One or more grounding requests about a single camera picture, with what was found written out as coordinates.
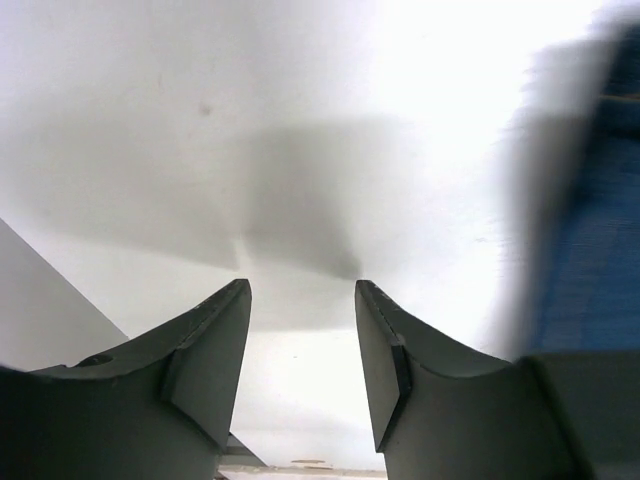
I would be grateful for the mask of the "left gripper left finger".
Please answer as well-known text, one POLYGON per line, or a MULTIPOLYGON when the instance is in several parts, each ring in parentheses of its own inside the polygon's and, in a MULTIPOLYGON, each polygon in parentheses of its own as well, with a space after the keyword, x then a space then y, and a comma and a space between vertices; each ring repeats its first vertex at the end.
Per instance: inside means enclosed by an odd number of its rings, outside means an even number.
POLYGON ((79 364, 1 371, 5 479, 211 479, 227 445, 251 312, 237 279, 79 364))

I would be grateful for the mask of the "dark blue denim trousers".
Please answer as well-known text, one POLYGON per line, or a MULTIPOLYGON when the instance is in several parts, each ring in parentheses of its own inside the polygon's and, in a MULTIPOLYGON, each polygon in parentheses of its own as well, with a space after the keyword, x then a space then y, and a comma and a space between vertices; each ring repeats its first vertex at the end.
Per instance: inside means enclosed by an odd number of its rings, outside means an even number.
POLYGON ((534 64, 520 152, 521 354, 639 345, 639 6, 534 64))

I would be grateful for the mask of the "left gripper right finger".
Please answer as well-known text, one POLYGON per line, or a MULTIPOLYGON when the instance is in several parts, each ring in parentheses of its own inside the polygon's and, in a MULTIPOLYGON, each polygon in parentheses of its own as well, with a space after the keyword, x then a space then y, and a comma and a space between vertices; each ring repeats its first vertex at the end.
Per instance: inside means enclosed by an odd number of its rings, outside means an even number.
POLYGON ((355 313, 377 452, 391 479, 635 479, 636 351, 476 351, 375 283, 355 313))

